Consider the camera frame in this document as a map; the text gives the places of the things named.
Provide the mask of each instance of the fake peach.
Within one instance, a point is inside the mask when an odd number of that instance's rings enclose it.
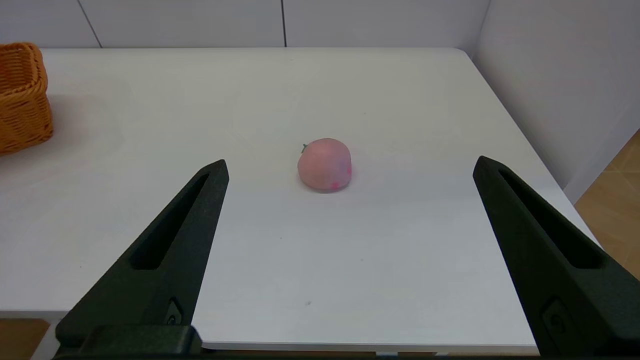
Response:
[[[321,191],[340,190],[351,180],[351,154],[346,145],[323,138],[305,145],[298,174],[303,183]]]

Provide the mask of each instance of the wooden floor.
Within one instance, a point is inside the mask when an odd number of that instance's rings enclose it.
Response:
[[[640,131],[575,208],[602,247],[640,279]],[[0,319],[0,360],[29,359],[48,326],[43,320]],[[374,357],[375,353],[358,355]]]
[[[575,208],[607,253],[640,279],[640,131]]]

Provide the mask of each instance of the wicker basket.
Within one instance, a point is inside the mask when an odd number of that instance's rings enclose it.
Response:
[[[28,42],[0,45],[0,155],[53,135],[45,91],[47,73],[38,47]]]

